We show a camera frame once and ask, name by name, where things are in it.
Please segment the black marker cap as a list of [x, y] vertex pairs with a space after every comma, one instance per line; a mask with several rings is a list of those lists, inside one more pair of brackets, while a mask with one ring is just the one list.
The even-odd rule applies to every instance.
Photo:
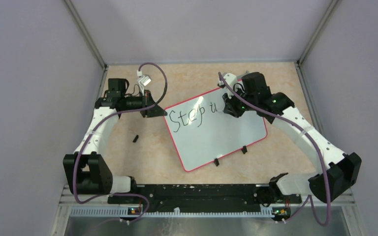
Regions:
[[137, 141], [138, 141], [138, 139], [139, 139], [139, 135], [136, 135], [135, 137], [134, 137], [134, 139], [133, 139], [133, 143], [136, 143]]

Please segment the pink framed whiteboard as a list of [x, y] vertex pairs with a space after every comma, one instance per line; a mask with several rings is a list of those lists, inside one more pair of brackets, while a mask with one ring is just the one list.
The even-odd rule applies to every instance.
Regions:
[[191, 172], [267, 137], [264, 118], [246, 112], [240, 118], [223, 111], [225, 94], [215, 88], [165, 108], [164, 120], [183, 169]]

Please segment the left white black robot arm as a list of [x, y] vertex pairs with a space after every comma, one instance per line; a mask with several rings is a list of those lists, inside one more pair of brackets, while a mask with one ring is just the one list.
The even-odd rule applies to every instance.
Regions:
[[126, 93], [127, 79], [109, 79], [108, 90], [94, 105], [94, 112], [88, 131], [74, 153], [63, 158], [63, 167], [71, 193], [77, 195], [107, 195], [119, 193], [126, 203], [133, 203], [138, 197], [133, 187], [133, 177], [115, 176], [103, 159], [108, 139], [115, 124], [126, 111], [139, 112], [144, 118], [165, 116], [167, 112], [145, 89], [151, 78], [140, 76], [137, 80], [139, 93]]

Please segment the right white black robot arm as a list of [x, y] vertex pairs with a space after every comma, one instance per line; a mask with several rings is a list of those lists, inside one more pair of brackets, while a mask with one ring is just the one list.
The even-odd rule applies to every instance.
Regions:
[[300, 113], [294, 102], [284, 93], [272, 93], [260, 72], [241, 78], [226, 73], [219, 75], [218, 85], [225, 89], [224, 113], [235, 118], [255, 111], [271, 125], [286, 134], [314, 165], [316, 173], [280, 174], [272, 178], [269, 197], [276, 203], [289, 195], [312, 195], [323, 203], [331, 203], [351, 188], [357, 180], [361, 157], [346, 153], [334, 146]]

